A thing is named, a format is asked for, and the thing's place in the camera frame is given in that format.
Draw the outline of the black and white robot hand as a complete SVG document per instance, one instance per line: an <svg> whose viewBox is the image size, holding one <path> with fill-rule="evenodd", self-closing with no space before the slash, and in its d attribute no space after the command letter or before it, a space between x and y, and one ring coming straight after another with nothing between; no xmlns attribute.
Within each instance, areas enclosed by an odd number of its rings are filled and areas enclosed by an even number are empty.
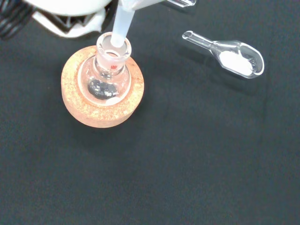
<svg viewBox="0 0 300 225"><path fill-rule="evenodd" d="M30 20L61 38L101 33L112 21L116 0L2 0L0 38L9 40Z"/></svg>

